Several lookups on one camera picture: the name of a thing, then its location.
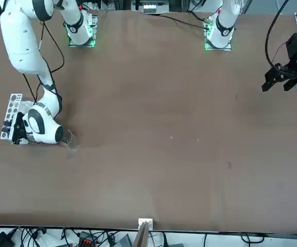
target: floor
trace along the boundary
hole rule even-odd
[[[0,228],[0,232],[8,233],[12,230],[12,228]],[[21,244],[21,231],[19,229],[15,232],[12,237],[15,246],[20,246]],[[48,229],[45,235],[39,235],[37,242],[40,247],[52,247],[52,246],[61,246],[66,244],[65,240],[60,240],[60,236],[62,234],[62,230],[57,229]],[[121,240],[126,234],[129,234],[130,240],[133,243],[136,232],[119,232],[115,234],[115,241]],[[152,232],[152,236],[154,239],[154,243],[149,238],[148,247],[157,247],[163,245],[163,235],[162,233]],[[204,234],[188,234],[188,233],[166,233],[167,241],[169,245],[172,244],[180,244],[182,243],[185,247],[203,247],[204,246]],[[77,244],[78,237],[70,230],[66,231],[66,237],[69,244]],[[261,238],[258,237],[251,237],[251,241],[259,241]],[[31,246],[28,243],[29,238],[24,241],[24,246]],[[104,244],[100,245],[101,247],[109,247],[109,244],[105,242]],[[238,236],[225,236],[225,235],[207,235],[206,247],[211,246],[236,246],[236,247],[244,247],[248,246],[247,243],[244,243],[240,237]],[[296,239],[284,239],[284,238],[265,238],[265,240],[260,244],[255,244],[256,247],[290,247],[296,246],[297,247],[297,240]]]

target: white connector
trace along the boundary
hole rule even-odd
[[[138,229],[142,226],[143,223],[148,222],[149,230],[153,230],[153,219],[145,219],[145,218],[139,218],[138,219]]]

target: clear plastic cup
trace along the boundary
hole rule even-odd
[[[78,145],[77,137],[69,129],[63,128],[63,131],[64,134],[60,141],[60,144],[63,146],[67,146],[70,149],[76,149]]]

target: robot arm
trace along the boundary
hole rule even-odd
[[[297,33],[294,33],[286,42],[286,47],[289,62],[285,66],[277,63],[275,67],[277,67],[279,71],[272,67],[265,74],[266,82],[261,86],[263,92],[268,91],[277,82],[283,81],[286,81],[283,85],[284,91],[289,91],[293,87],[297,90]]]
[[[32,104],[30,109],[22,108],[14,114],[10,128],[12,136],[9,139],[15,144],[26,143],[21,142],[21,139],[33,143],[59,143],[65,136],[69,136],[69,133],[66,133],[54,120],[62,110],[62,98],[57,92],[49,66],[41,56],[29,20],[30,17],[40,21],[51,19],[53,2],[52,0],[5,1],[0,0],[0,23],[10,62],[22,74],[37,75],[44,91],[43,97]],[[63,1],[58,1],[58,4],[62,6]],[[81,32],[81,29],[85,29],[86,23],[76,1],[67,0],[66,7],[62,11],[64,11],[63,17],[67,17],[70,25],[78,26],[78,31],[71,37],[74,39],[73,42],[83,44],[88,41],[89,34]]]
[[[232,39],[235,21],[240,14],[239,0],[223,0],[222,8],[213,16],[214,26],[207,40],[216,48],[225,48]]]

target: workbench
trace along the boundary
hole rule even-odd
[[[137,228],[153,218],[156,230],[297,233],[297,93],[261,91],[273,17],[240,15],[227,52],[205,51],[198,28],[108,11],[95,48],[69,48],[56,11],[57,122],[79,146],[0,140],[0,224]],[[271,57],[294,32],[281,15]],[[47,33],[42,55],[61,64]],[[283,46],[275,62],[287,60]],[[0,131],[11,93],[31,97],[0,29]]]

